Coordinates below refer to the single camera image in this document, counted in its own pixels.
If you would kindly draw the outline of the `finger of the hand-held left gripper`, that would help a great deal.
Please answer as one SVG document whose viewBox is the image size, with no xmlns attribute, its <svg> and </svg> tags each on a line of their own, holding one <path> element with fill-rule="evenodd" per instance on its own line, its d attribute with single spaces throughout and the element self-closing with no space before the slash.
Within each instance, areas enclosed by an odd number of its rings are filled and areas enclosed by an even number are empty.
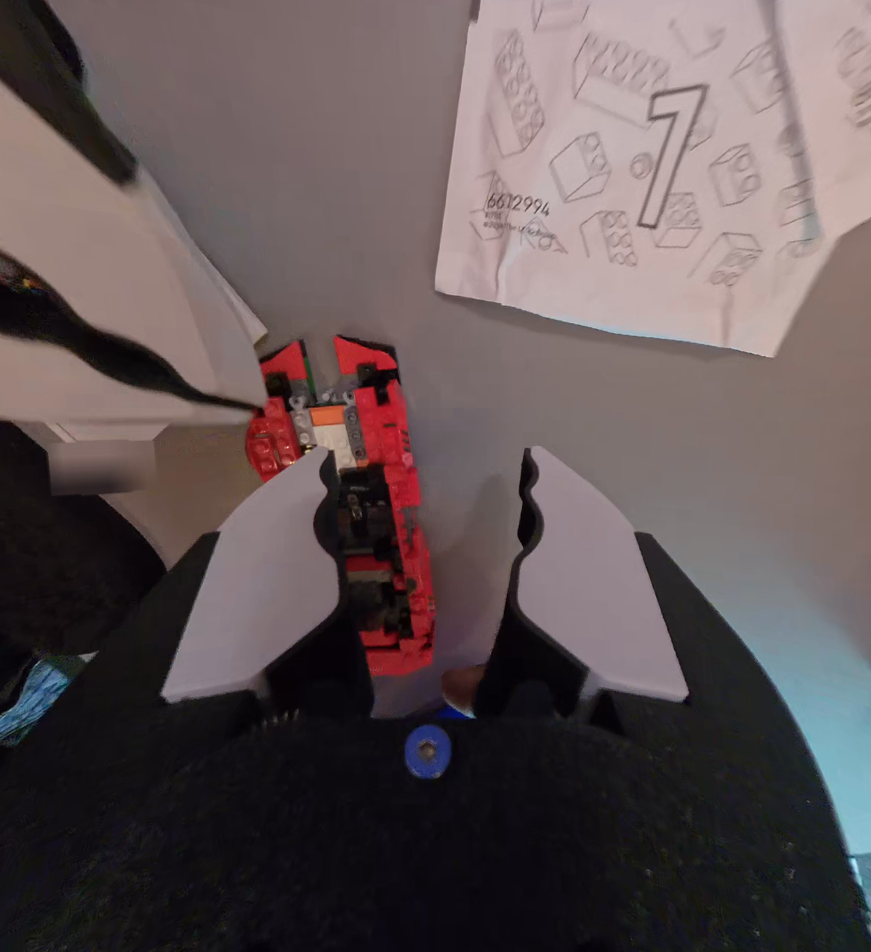
<svg viewBox="0 0 871 952">
<path fill-rule="evenodd" d="M 102 174 L 0 80 L 0 293 L 219 293 L 149 179 Z"/>
<path fill-rule="evenodd" d="M 0 419 L 242 422 L 264 327 L 219 293 L 0 293 Z"/>
</svg>

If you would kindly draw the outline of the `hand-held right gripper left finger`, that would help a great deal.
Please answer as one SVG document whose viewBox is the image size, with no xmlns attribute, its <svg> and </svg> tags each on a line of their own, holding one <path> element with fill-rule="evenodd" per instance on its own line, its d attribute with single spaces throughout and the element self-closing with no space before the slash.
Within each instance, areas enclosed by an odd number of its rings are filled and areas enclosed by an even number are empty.
<svg viewBox="0 0 871 952">
<path fill-rule="evenodd" d="M 223 522 L 161 689 L 164 701 L 261 696 L 266 669 L 330 618 L 339 573 L 315 518 L 335 476 L 330 451 L 317 447 Z"/>
</svg>

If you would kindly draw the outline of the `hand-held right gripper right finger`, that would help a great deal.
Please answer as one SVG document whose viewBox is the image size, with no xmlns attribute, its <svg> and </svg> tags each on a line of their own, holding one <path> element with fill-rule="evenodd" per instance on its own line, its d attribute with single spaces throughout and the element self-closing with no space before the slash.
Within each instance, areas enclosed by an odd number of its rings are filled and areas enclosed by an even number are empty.
<svg viewBox="0 0 871 952">
<path fill-rule="evenodd" d="M 524 451 L 519 490 L 505 684 L 547 684 L 558 708 L 588 708 L 605 691 L 684 702 L 687 681 L 627 517 L 541 446 Z"/>
</svg>

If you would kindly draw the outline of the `red toy brick car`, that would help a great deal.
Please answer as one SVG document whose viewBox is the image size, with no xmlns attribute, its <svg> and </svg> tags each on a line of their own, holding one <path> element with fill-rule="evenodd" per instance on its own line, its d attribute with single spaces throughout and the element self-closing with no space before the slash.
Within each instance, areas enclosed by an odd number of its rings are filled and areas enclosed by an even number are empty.
<svg viewBox="0 0 871 952">
<path fill-rule="evenodd" d="M 431 663 L 436 604 L 397 352 L 337 335 L 334 353 L 330 385 L 314 380 L 300 339 L 259 358 L 268 399 L 251 417 L 245 450 L 269 482 L 327 449 L 338 477 L 348 609 L 370 675 L 407 676 Z"/>
</svg>

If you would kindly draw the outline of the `person's right hand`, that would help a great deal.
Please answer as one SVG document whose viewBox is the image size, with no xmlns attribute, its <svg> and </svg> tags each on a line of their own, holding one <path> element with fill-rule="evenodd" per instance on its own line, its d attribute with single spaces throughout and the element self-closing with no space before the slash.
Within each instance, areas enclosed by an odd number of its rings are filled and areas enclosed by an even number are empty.
<svg viewBox="0 0 871 952">
<path fill-rule="evenodd" d="M 484 663 L 466 665 L 445 671 L 441 676 L 444 702 L 459 715 L 472 718 L 479 685 L 485 676 Z"/>
</svg>

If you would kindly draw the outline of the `dark cloth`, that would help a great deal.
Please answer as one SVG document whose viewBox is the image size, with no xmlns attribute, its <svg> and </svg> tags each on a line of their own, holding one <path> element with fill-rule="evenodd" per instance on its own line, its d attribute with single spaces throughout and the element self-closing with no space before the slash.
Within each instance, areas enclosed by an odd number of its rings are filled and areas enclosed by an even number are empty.
<svg viewBox="0 0 871 952">
<path fill-rule="evenodd" d="M 154 548 L 97 496 L 55 496 L 45 450 L 0 422 L 0 635 L 96 652 L 164 577 Z"/>
</svg>

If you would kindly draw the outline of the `blue white patterned cloth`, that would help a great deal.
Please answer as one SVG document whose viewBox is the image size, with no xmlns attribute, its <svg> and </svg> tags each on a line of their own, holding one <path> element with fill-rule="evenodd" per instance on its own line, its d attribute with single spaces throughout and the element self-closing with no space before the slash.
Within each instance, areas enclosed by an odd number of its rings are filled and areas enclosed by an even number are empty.
<svg viewBox="0 0 871 952">
<path fill-rule="evenodd" d="M 15 746 L 59 700 L 97 652 L 46 656 L 31 662 L 12 704 L 0 712 L 0 746 Z"/>
</svg>

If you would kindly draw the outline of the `white brick-print paper bag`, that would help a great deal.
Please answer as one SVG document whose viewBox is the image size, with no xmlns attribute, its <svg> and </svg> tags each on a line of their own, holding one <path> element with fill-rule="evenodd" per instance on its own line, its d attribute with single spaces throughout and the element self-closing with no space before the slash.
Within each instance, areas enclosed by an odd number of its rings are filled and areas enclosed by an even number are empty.
<svg viewBox="0 0 871 952">
<path fill-rule="evenodd" d="M 479 2 L 439 292 L 773 356 L 871 219 L 871 2 Z"/>
</svg>

